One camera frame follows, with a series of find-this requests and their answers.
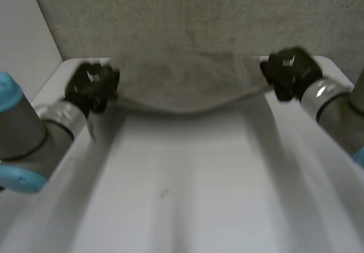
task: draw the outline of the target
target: light blue joint cap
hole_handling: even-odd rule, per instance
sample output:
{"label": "light blue joint cap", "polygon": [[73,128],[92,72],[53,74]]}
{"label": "light blue joint cap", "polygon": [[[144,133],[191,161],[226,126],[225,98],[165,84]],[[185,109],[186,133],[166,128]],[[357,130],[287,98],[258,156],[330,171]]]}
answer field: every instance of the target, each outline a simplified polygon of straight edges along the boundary
{"label": "light blue joint cap", "polygon": [[364,169],[364,147],[361,147],[351,158]]}
{"label": "light blue joint cap", "polygon": [[0,113],[15,107],[22,98],[22,88],[8,73],[0,72]]}
{"label": "light blue joint cap", "polygon": [[37,193],[47,181],[44,176],[36,172],[0,164],[0,186],[6,189],[23,193]]}

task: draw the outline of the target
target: fabric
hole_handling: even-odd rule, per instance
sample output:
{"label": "fabric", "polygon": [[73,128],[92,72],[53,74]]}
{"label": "fabric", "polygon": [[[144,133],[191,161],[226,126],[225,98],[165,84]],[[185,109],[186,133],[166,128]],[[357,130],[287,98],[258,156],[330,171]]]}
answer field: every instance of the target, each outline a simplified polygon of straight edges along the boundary
{"label": "fabric", "polygon": [[203,113],[269,89],[259,59],[230,52],[145,49],[109,64],[120,71],[118,103],[134,111]]}
{"label": "fabric", "polygon": [[296,45],[355,82],[364,67],[364,0],[37,0],[63,60],[116,57],[162,42],[249,55]]}

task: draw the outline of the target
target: towel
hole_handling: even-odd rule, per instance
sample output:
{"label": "towel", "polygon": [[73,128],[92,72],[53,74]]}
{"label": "towel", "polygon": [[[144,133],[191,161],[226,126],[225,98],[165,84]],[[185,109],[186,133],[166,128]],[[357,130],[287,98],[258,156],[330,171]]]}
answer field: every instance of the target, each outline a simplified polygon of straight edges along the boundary
{"label": "towel", "polygon": [[270,89],[258,58],[232,52],[147,49],[109,64],[120,71],[118,106],[129,111],[198,114]]}

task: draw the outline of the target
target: table surface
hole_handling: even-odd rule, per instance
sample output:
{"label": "table surface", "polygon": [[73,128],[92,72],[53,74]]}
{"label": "table surface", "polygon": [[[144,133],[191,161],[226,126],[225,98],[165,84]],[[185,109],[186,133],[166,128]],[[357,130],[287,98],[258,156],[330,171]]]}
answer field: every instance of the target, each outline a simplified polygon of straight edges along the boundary
{"label": "table surface", "polygon": [[[60,97],[82,60],[33,105]],[[364,252],[363,172],[297,102],[269,92],[196,119],[111,110],[99,123],[100,140],[84,129],[41,193],[1,195],[2,253]]]}

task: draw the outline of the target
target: gray backdrop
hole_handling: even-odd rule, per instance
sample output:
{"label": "gray backdrop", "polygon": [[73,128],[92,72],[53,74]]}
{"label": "gray backdrop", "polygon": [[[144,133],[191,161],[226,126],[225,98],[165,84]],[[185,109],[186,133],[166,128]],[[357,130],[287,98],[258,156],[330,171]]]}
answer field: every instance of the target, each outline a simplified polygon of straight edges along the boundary
{"label": "gray backdrop", "polygon": [[64,60],[140,43],[252,55],[302,45],[355,81],[364,68],[364,0],[38,0]]}

